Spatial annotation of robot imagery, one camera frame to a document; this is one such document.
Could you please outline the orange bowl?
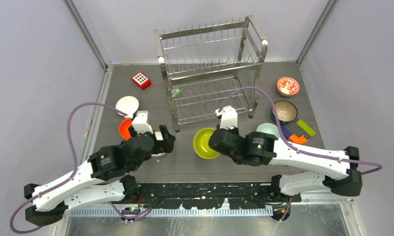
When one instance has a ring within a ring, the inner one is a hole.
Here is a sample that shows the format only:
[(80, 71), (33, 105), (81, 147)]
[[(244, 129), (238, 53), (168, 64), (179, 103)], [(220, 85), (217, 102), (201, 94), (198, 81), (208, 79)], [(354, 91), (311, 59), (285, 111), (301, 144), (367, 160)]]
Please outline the orange bowl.
[(118, 131), (119, 130), (128, 130), (129, 131), (129, 127), (131, 127), (131, 126), (132, 126), (132, 119), (126, 118), (120, 123)]
[(119, 130), (119, 134), (124, 140), (128, 140), (131, 138), (130, 132), (128, 130)]

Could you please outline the dark blue bowl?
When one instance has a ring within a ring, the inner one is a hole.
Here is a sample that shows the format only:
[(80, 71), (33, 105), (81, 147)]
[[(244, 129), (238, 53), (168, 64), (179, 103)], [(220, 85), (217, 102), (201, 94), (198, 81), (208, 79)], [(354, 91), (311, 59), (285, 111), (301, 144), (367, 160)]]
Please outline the dark blue bowl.
[(279, 100), (274, 103), (274, 106), (280, 123), (289, 123), (298, 117), (298, 109), (289, 101)]

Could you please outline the yellow bowl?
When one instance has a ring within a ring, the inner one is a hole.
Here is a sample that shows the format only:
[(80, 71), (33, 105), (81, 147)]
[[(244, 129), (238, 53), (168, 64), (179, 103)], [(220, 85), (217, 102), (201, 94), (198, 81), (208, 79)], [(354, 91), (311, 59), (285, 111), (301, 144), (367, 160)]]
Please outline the yellow bowl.
[(203, 158), (203, 159), (214, 159), (217, 158), (220, 153), (211, 149), (209, 147), (209, 139), (214, 133), (215, 129), (214, 128), (203, 128), (200, 131), (198, 131), (193, 139), (193, 148), (195, 153)]

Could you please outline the steel two-tier dish rack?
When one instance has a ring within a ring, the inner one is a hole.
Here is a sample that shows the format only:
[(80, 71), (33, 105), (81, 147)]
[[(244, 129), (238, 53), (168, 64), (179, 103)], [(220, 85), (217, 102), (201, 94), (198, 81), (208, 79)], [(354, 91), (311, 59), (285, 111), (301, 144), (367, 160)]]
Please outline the steel two-tier dish rack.
[[(243, 87), (259, 85), (268, 40), (253, 15), (172, 31), (156, 29), (153, 36), (176, 132), (183, 124), (215, 118), (228, 96), (238, 113), (254, 116), (259, 94)], [(179, 99), (173, 100), (172, 88), (182, 90)]]

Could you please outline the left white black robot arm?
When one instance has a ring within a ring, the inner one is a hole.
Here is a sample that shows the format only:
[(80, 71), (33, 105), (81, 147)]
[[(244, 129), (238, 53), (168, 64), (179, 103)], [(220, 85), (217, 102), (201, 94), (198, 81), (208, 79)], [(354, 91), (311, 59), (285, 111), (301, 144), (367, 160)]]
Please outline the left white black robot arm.
[(136, 179), (129, 175), (152, 155), (171, 153), (175, 136), (165, 125), (160, 131), (136, 134), (118, 145), (105, 146), (93, 153), (76, 171), (44, 185), (27, 184), (25, 198), (32, 206), (25, 209), (28, 222), (47, 226), (74, 210), (104, 202), (139, 199)]

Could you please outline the red white patterned bowl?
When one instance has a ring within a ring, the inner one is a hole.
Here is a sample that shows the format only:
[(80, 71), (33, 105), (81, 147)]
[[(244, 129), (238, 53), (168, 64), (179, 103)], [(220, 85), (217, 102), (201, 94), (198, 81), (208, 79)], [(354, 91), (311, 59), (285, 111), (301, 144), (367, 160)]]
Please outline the red white patterned bowl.
[(293, 78), (282, 77), (277, 81), (277, 90), (282, 96), (293, 96), (300, 91), (300, 85)]

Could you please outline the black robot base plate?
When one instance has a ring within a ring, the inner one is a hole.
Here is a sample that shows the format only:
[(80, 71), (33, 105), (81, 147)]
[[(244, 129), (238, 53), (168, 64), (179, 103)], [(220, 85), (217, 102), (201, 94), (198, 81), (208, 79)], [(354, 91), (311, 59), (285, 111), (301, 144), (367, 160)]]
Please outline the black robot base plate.
[(268, 182), (140, 183), (130, 194), (120, 203), (154, 209), (219, 209), (226, 203), (231, 209), (257, 209), (289, 199)]

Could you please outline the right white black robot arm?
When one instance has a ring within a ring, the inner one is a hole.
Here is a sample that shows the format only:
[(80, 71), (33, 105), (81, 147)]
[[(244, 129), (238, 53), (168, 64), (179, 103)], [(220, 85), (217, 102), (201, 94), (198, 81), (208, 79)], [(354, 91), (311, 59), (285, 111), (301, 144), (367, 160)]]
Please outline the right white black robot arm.
[(245, 137), (237, 129), (216, 129), (208, 141), (216, 152), (230, 157), (241, 165), (286, 165), (304, 169), (295, 175), (276, 175), (271, 178), (269, 195), (276, 202), (301, 192), (326, 190), (346, 196), (359, 196), (362, 190), (362, 173), (358, 171), (359, 151), (348, 147), (342, 151), (328, 151), (286, 143), (274, 135), (252, 132)]

